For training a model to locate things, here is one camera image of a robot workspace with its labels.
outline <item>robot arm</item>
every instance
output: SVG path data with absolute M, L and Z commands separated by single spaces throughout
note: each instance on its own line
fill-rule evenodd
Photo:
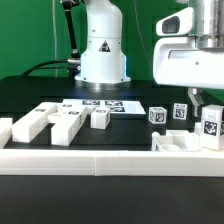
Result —
M 77 85 L 94 89 L 116 89 L 126 83 L 126 56 L 121 51 L 122 14 L 110 0 L 62 0 L 65 10 L 72 56 L 79 56 L 71 19 L 71 8 L 83 2 L 88 19 L 87 49 L 81 55 L 81 72 Z
M 157 34 L 169 38 L 155 46 L 153 75 L 159 84 L 189 87 L 198 116 L 202 88 L 224 89 L 224 0 L 176 2 L 188 8 L 157 23 Z

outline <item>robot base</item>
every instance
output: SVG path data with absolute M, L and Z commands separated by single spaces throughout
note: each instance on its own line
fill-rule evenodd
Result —
M 116 90 L 116 89 L 125 89 L 129 88 L 131 85 L 131 79 L 126 78 L 122 82 L 118 83 L 96 83 L 96 82 L 87 82 L 84 80 L 79 80 L 79 77 L 75 77 L 75 85 L 81 86 L 89 89 L 95 89 L 95 90 Z

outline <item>warning label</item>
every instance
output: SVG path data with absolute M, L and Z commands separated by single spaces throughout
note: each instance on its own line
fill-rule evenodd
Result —
M 101 46 L 99 51 L 100 52 L 110 52 L 110 48 L 106 41 L 103 43 L 103 45 Z

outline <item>black table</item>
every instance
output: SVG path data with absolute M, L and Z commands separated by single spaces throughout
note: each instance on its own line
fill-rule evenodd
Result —
M 88 119 L 70 150 L 150 150 L 151 133 L 166 129 L 192 130 L 197 121 L 184 88 L 160 87 L 149 81 L 133 82 L 131 88 L 97 92 L 75 87 L 66 78 L 8 77 L 0 82 L 0 117 L 21 118 L 41 102 L 64 98 L 138 100 L 145 116 L 112 115 L 106 130 L 91 130 Z M 206 103 L 220 104 L 204 93 Z M 189 105 L 186 121 L 172 119 L 173 103 Z M 166 125 L 148 121 L 148 107 L 168 109 Z M 47 136 L 49 128 L 41 135 Z M 7 148 L 62 149 L 49 138 Z M 0 177 L 0 220 L 4 224 L 70 223 L 223 223 L 223 178 L 205 177 L 93 177 L 10 176 Z

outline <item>green backdrop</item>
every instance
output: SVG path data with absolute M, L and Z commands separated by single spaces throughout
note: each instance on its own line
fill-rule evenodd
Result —
M 0 79 L 20 75 L 30 67 L 55 59 L 52 5 L 55 2 L 57 58 L 70 57 L 70 45 L 60 0 L 0 1 Z M 128 76 L 136 80 L 152 79 L 153 49 L 158 36 L 158 20 L 183 8 L 172 0 L 111 0 L 123 14 L 122 50 L 127 56 Z M 74 28 L 80 52 L 86 48 L 85 6 L 73 8 Z M 55 76 L 54 71 L 32 75 Z M 67 76 L 66 70 L 58 73 Z M 222 91 L 212 91 L 222 98 Z

